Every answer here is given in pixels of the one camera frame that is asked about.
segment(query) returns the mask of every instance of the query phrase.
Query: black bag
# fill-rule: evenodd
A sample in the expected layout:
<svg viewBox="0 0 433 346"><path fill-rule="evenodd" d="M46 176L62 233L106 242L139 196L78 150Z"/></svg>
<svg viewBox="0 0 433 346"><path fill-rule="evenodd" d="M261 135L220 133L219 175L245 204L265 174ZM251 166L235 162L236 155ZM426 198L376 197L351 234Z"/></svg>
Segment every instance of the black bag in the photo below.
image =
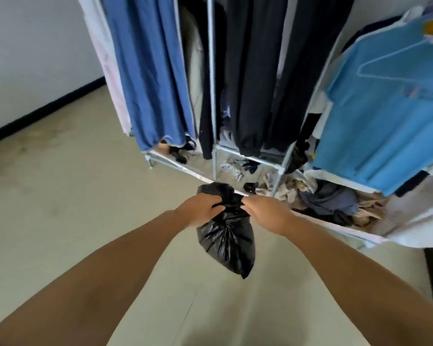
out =
<svg viewBox="0 0 433 346"><path fill-rule="evenodd" d="M230 271L247 278L255 263L255 240L249 215L241 209L242 195L230 185L214 182L202 185L197 193L221 196L218 205L226 209L197 228L197 238L207 254Z"/></svg>

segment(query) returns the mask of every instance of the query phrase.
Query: gray cloth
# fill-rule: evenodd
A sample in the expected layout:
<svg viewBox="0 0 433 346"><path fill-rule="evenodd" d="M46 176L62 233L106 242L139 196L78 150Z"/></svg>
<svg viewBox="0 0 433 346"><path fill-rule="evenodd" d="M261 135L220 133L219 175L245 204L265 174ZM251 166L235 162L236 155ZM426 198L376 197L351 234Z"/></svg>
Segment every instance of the gray cloth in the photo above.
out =
<svg viewBox="0 0 433 346"><path fill-rule="evenodd" d="M299 192L300 198L318 215L332 215L341 211L353 216L359 210L359 200L350 188L318 180L315 193Z"/></svg>

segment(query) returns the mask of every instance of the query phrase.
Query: beige cloth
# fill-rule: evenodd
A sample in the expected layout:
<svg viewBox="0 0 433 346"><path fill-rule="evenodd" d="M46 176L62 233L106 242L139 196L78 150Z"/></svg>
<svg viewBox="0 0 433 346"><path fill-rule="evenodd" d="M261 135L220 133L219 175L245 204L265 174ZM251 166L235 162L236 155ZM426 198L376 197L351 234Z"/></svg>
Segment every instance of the beige cloth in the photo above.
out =
<svg viewBox="0 0 433 346"><path fill-rule="evenodd" d="M189 98L198 136L204 96L204 47L196 20L184 6L180 6L180 25Z"/></svg>

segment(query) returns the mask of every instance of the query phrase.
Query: floor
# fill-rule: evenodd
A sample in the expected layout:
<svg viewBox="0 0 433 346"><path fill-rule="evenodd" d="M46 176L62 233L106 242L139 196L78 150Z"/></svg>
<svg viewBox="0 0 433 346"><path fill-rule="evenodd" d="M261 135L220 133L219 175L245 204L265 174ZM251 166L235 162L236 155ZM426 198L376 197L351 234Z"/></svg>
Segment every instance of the floor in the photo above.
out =
<svg viewBox="0 0 433 346"><path fill-rule="evenodd" d="M0 142L0 320L103 244L172 209L200 181L148 169L103 87ZM367 345L305 257L258 227L242 280L187 229L167 248L110 345ZM431 298L421 250L365 251Z"/></svg>

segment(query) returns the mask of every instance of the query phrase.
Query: blue t-shirt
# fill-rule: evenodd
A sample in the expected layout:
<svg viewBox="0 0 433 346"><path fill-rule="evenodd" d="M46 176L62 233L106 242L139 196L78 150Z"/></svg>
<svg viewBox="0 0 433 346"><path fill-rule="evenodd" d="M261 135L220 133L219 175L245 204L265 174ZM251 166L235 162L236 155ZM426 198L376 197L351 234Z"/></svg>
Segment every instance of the blue t-shirt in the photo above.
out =
<svg viewBox="0 0 433 346"><path fill-rule="evenodd" d="M424 22L370 35L343 54L314 166L389 195L433 162L433 44L413 46L425 40Z"/></svg>

